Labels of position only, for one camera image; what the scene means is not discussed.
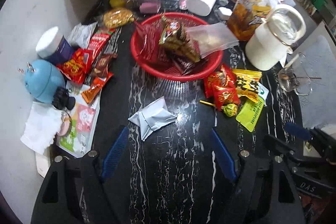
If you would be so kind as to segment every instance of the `yellow snack bag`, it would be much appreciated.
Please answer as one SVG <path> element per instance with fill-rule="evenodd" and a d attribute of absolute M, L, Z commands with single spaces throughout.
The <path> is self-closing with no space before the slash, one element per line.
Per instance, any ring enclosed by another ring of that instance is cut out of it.
<path fill-rule="evenodd" d="M 239 114 L 236 116 L 236 120 L 248 131 L 252 132 L 260 117 L 260 113 L 263 110 L 264 103 L 265 101 L 261 97 L 258 97 L 258 102 L 256 103 L 247 100 Z"/>
<path fill-rule="evenodd" d="M 233 69 L 232 72 L 237 76 L 236 90 L 238 97 L 245 96 L 254 103 L 258 102 L 260 71 Z"/>
<path fill-rule="evenodd" d="M 236 75 L 247 75 L 253 80 L 259 82 L 263 73 L 261 71 L 246 70 L 246 69 L 232 69 L 232 72 Z"/>

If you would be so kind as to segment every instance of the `snack package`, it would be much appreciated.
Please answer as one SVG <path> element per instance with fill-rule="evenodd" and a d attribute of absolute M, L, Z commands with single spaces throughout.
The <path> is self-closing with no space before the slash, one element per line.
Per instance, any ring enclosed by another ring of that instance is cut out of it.
<path fill-rule="evenodd" d="M 72 82 L 83 84 L 85 75 L 90 71 L 92 64 L 92 51 L 79 48 L 75 51 L 72 59 L 56 67 Z"/>
<path fill-rule="evenodd" d="M 226 24 L 240 41 L 249 41 L 275 4 L 270 0 L 237 0 Z"/>
<path fill-rule="evenodd" d="M 176 55 L 188 58 L 194 63 L 199 62 L 201 60 L 199 54 L 187 43 L 185 26 L 176 20 L 168 19 L 164 15 L 161 19 L 165 28 L 161 34 L 159 45 Z"/>
<path fill-rule="evenodd" d="M 232 70 L 236 75 L 237 94 L 238 97 L 245 96 L 254 103 L 258 102 L 259 80 L 261 78 L 260 71 L 251 70 Z"/>
<path fill-rule="evenodd" d="M 94 67 L 93 70 L 93 76 L 99 77 L 99 78 L 106 78 L 108 75 L 108 69 L 109 69 L 109 64 L 110 60 L 112 58 L 117 58 L 117 54 L 103 54 L 99 61 L 97 62 L 96 66 Z"/>
<path fill-rule="evenodd" d="M 169 53 L 169 58 L 173 61 L 174 66 L 178 69 L 178 71 L 182 75 L 188 75 L 191 74 L 193 71 L 195 71 L 200 66 L 204 65 L 206 60 L 201 59 L 199 62 L 193 63 L 189 61 L 187 58 L 183 58 L 181 56 Z"/>
<path fill-rule="evenodd" d="M 216 51 L 239 45 L 239 40 L 224 23 L 199 25 L 185 29 L 190 43 L 196 44 L 199 55 L 206 57 Z"/>
<path fill-rule="evenodd" d="M 85 90 L 81 93 L 83 99 L 85 100 L 85 102 L 87 104 L 90 104 L 93 99 L 96 97 L 96 95 L 99 93 L 99 91 L 101 91 L 101 89 L 103 88 L 103 86 L 107 83 L 107 81 L 113 76 L 113 73 L 109 72 L 108 76 L 105 79 L 96 77 L 93 82 L 92 85 L 90 86 L 90 88 L 88 90 Z"/>
<path fill-rule="evenodd" d="M 212 85 L 212 87 L 217 110 L 221 111 L 223 105 L 240 104 L 236 89 L 217 85 Z"/>
<path fill-rule="evenodd" d="M 220 67 L 220 71 L 213 72 L 207 78 L 204 79 L 204 90 L 205 90 L 205 97 L 209 99 L 213 96 L 213 88 L 212 85 L 217 86 L 228 86 L 230 88 L 236 88 L 236 75 L 232 73 L 230 68 L 222 64 Z"/>
<path fill-rule="evenodd" d="M 232 72 L 236 75 L 247 75 L 256 82 L 259 82 L 261 76 L 263 75 L 261 71 L 245 70 L 245 69 L 232 69 Z"/>
<path fill-rule="evenodd" d="M 248 131 L 252 132 L 260 117 L 264 107 L 264 99 L 258 97 L 258 101 L 253 103 L 247 100 L 241 111 L 236 117 L 236 120 L 241 123 Z"/>
<path fill-rule="evenodd" d="M 228 104 L 228 105 L 222 106 L 222 110 L 226 116 L 233 117 L 238 112 L 238 106 L 235 104 Z"/>
<path fill-rule="evenodd" d="M 107 29 L 115 29 L 134 21 L 133 12 L 126 8 L 112 9 L 102 16 Z"/>
<path fill-rule="evenodd" d="M 164 48 L 159 46 L 160 30 L 149 24 L 142 25 L 136 21 L 134 24 L 143 41 L 140 57 L 153 65 L 170 66 L 171 61 L 166 56 Z"/>
<path fill-rule="evenodd" d="M 110 40 L 114 31 L 115 30 L 113 29 L 106 30 L 103 28 L 99 28 L 97 32 L 95 32 L 95 34 L 91 37 L 89 45 L 87 46 L 88 50 L 93 51 L 92 62 L 90 64 L 90 67 L 92 63 L 95 61 L 96 57 L 101 52 L 101 50 L 104 48 L 107 41 Z"/>
<path fill-rule="evenodd" d="M 90 106 L 80 95 L 88 88 L 87 85 L 78 87 L 70 81 L 67 82 L 66 89 L 69 90 L 69 95 L 76 99 L 76 104 L 71 111 L 67 111 L 71 118 L 70 133 L 56 137 L 56 145 L 76 158 L 84 156 L 91 150 L 100 112 L 99 95 Z"/>

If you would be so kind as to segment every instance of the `white tissue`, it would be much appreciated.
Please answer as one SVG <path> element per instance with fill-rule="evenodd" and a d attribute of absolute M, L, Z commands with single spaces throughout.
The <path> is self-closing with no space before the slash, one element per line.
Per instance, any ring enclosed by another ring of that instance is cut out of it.
<path fill-rule="evenodd" d="M 140 127 L 141 140 L 144 141 L 155 130 L 175 122 L 177 117 L 168 111 L 165 98 L 161 97 L 136 112 L 128 120 Z"/>
<path fill-rule="evenodd" d="M 33 102 L 21 141 L 39 154 L 50 146 L 62 125 L 62 111 L 50 104 Z"/>

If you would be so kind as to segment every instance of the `plastic bag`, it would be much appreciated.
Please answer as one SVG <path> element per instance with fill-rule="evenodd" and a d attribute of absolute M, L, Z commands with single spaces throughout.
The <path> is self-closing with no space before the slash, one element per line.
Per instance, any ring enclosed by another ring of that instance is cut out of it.
<path fill-rule="evenodd" d="M 180 0 L 128 0 L 126 7 L 129 9 L 139 9 L 144 3 L 155 4 L 165 10 L 176 10 Z"/>
<path fill-rule="evenodd" d="M 239 45 L 239 40 L 223 23 L 186 28 L 191 45 L 198 48 L 203 58 L 209 54 Z"/>
<path fill-rule="evenodd" d="M 151 65 L 170 66 L 171 61 L 166 56 L 164 48 L 159 47 L 160 30 L 150 24 L 142 25 L 136 21 L 134 24 L 142 42 L 140 58 Z"/>

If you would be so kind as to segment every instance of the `wooden stick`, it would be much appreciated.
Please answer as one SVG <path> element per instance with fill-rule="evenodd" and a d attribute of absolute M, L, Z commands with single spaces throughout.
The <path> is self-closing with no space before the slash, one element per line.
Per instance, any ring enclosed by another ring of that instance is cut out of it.
<path fill-rule="evenodd" d="M 206 101 L 200 100 L 199 102 L 202 103 L 202 104 L 208 105 L 208 106 L 215 106 L 214 104 L 211 104 L 211 103 L 206 102 Z"/>
<path fill-rule="evenodd" d="M 322 80 L 321 77 L 293 77 L 293 78 L 305 78 L 305 79 L 317 79 L 317 80 Z"/>

